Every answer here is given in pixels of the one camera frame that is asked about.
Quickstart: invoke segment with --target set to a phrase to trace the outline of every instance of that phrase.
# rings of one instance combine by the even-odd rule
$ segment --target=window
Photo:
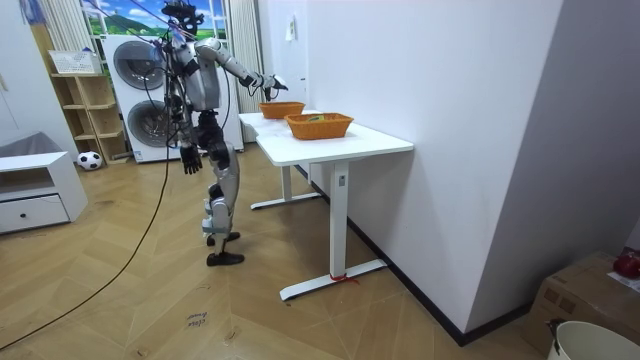
[[[102,34],[131,34],[161,36],[167,31],[163,21],[169,18],[161,9],[164,0],[137,0],[152,14],[131,0],[80,0],[89,32],[95,40]],[[205,21],[198,27],[198,39],[217,37],[228,48],[227,0],[188,0],[196,6],[196,13],[204,14]],[[93,4],[109,16],[105,16]]]

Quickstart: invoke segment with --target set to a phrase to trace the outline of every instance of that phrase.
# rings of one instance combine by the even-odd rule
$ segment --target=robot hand
[[[264,96],[267,101],[271,101],[271,89],[276,90],[289,90],[285,85],[284,80],[278,75],[271,75],[265,79],[262,89],[264,90]]]
[[[185,174],[195,174],[198,170],[202,169],[202,161],[200,160],[198,147],[195,144],[191,144],[188,147],[181,147],[180,159],[184,165]]]

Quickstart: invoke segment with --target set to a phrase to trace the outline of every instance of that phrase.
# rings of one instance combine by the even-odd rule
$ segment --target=cabinet drawer
[[[0,203],[0,232],[69,221],[58,195]]]

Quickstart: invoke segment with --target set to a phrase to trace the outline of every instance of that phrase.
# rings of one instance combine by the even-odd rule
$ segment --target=desk leg
[[[331,277],[336,278],[346,275],[352,278],[387,266],[384,261],[377,259],[345,269],[348,203],[349,163],[345,161],[335,163],[331,174],[330,274],[284,288],[280,291],[282,301],[333,285],[336,281]]]
[[[331,171],[331,213],[329,272],[333,277],[345,274],[347,252],[347,205],[349,203],[349,163],[339,162]]]
[[[286,204],[297,202],[306,199],[314,199],[321,195],[317,192],[312,192],[303,195],[291,195],[291,167],[283,166],[280,168],[280,181],[282,183],[282,198],[277,200],[263,201],[251,205],[251,210],[261,209],[269,206]]]

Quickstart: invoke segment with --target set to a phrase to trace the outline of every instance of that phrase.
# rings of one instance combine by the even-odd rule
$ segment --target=white curtain
[[[231,44],[235,57],[247,69],[262,73],[262,54],[258,37],[258,22],[254,0],[228,1],[231,23]],[[253,97],[236,81],[240,113],[259,112],[258,103],[264,102],[264,94],[256,91]]]
[[[95,51],[78,0],[39,0],[53,47],[61,51]]]

